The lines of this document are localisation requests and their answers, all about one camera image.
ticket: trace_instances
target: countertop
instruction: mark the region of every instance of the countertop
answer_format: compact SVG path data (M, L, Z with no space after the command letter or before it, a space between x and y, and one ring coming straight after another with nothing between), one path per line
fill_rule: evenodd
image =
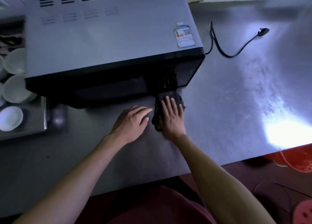
M206 51L211 20L227 54L259 28L270 29L233 59L214 46L181 90L186 130L199 148L222 165L312 143L311 1L190 7ZM42 198L133 105L154 107L154 97L85 110L52 105L46 132L1 141L0 217L24 212ZM92 195L189 172L150 120L143 135L109 163Z

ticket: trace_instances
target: label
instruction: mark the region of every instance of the label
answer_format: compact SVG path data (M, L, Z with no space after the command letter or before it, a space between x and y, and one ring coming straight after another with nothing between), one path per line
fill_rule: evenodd
M177 44L180 48L195 46L193 35L189 26L181 26L174 31Z

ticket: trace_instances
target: power cord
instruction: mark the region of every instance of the power cord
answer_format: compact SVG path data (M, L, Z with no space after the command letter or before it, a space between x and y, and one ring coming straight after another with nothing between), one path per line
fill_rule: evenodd
M227 58L232 58L232 57L236 57L238 54L240 54L243 49L247 46L247 44L249 44L251 41L253 41L256 37L261 37L261 36L264 36L266 35L268 32L269 32L270 29L268 28L260 28L260 31L258 31L258 33L256 34L255 37L253 37L251 40L249 40L239 51L238 53L236 53L235 55L233 56L230 56L230 55L227 55L220 47L219 43L218 43L218 40L216 39L216 33L214 32L214 29L213 29L213 22L210 23L210 38L211 38L211 48L209 50L208 53L205 53L206 55L208 55L212 49L213 49L213 41L216 43L216 47L217 49L219 50L219 52L224 56L224 57L227 57Z

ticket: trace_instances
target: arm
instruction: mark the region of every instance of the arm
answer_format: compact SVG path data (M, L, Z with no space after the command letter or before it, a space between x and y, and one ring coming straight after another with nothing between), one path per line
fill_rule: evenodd
M275 224L242 183L203 153L186 135L183 108L174 99L162 101L164 135L180 150L192 172L205 205L219 224Z
M125 144L136 140L143 133L149 118L142 119L151 110L139 106L124 110L112 132L105 136L44 199L14 223L74 223L114 155Z

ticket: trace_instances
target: microwave oven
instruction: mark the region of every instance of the microwave oven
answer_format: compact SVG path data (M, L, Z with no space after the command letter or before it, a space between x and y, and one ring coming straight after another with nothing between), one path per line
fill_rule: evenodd
M187 86L205 58L186 0L26 0L26 88L74 108Z

